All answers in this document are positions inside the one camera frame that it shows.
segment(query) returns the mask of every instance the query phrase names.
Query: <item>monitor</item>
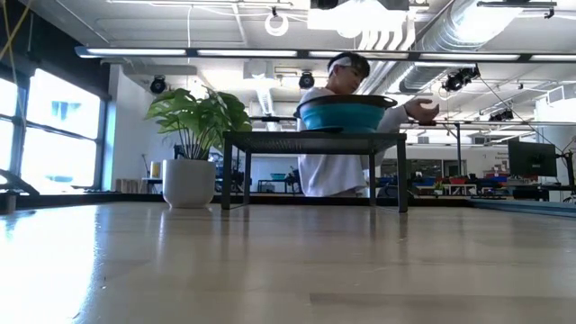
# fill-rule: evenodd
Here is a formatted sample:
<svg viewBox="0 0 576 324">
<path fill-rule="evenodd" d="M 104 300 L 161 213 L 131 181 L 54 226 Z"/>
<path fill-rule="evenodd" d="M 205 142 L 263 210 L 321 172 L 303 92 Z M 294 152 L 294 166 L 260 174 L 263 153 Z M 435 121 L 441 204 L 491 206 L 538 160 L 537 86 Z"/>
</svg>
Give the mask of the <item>monitor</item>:
<svg viewBox="0 0 576 324">
<path fill-rule="evenodd" d="M 552 144 L 508 142 L 510 174 L 514 176 L 557 176 L 556 147 Z"/>
</svg>

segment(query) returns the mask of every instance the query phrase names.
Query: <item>black table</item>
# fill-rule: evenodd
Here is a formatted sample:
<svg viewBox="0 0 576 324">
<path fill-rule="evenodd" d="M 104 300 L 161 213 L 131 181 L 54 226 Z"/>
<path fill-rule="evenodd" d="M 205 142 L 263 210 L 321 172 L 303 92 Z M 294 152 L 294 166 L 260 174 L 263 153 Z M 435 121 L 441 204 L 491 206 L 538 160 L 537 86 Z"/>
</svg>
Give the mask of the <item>black table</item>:
<svg viewBox="0 0 576 324">
<path fill-rule="evenodd" d="M 224 183 L 221 206 L 230 209 L 232 147 L 246 154 L 244 204 L 250 203 L 250 168 L 252 154 L 325 154 L 368 156 L 370 167 L 370 205 L 376 205 L 376 153 L 396 145 L 398 159 L 398 210 L 408 211 L 406 179 L 406 134 L 333 134 L 310 131 L 251 131 L 224 133 Z"/>
</svg>

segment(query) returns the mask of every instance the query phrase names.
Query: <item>white planter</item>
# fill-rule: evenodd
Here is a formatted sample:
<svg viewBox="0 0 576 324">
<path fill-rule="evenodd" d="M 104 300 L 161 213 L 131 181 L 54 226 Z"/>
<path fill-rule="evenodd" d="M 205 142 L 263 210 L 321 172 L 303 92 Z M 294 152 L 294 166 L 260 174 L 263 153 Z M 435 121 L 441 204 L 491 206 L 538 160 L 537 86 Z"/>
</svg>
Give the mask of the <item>white planter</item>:
<svg viewBox="0 0 576 324">
<path fill-rule="evenodd" d="M 204 208 L 214 197 L 216 166 L 212 162 L 164 160 L 162 175 L 164 200 L 170 208 Z"/>
</svg>

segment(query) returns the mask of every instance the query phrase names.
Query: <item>glass window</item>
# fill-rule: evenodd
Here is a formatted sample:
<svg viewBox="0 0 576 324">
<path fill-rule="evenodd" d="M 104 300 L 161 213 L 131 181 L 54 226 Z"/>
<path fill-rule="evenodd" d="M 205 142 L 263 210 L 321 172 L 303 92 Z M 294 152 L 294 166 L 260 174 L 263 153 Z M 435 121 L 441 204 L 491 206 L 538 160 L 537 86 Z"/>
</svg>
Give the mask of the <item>glass window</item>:
<svg viewBox="0 0 576 324">
<path fill-rule="evenodd" d="M 27 120 L 95 139 L 100 98 L 37 69 L 30 82 Z"/>
<path fill-rule="evenodd" d="M 18 86 L 12 82 L 0 79 L 0 113 L 14 116 L 18 101 Z"/>
<path fill-rule="evenodd" d="M 10 169 L 10 158 L 12 155 L 12 130 L 14 126 L 11 122 L 0 121 L 0 168 Z M 0 176 L 0 185 L 6 183 L 6 179 Z"/>
<path fill-rule="evenodd" d="M 22 156 L 22 179 L 31 185 L 49 182 L 64 185 L 94 184 L 96 144 L 44 130 L 26 131 Z"/>
</svg>

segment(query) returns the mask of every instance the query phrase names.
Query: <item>white shirt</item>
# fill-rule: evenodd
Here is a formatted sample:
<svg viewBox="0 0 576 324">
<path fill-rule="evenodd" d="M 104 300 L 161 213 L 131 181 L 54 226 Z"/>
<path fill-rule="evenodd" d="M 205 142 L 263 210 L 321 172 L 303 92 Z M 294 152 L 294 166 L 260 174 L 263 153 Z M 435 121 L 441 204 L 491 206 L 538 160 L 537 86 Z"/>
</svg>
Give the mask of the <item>white shirt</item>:
<svg viewBox="0 0 576 324">
<path fill-rule="evenodd" d="M 325 95 L 334 95 L 327 88 L 312 88 L 302 99 L 300 104 L 312 98 Z M 408 120 L 404 106 L 387 109 L 378 125 L 379 132 L 398 132 L 400 125 Z M 298 131 L 306 130 L 306 125 L 298 119 Z M 380 165 L 384 158 L 384 151 L 379 152 L 375 159 Z M 298 170 L 302 191 L 309 197 L 327 197 L 348 190 L 359 190 L 366 187 L 363 170 L 367 170 L 368 157 L 344 155 L 300 155 L 298 156 Z"/>
</svg>

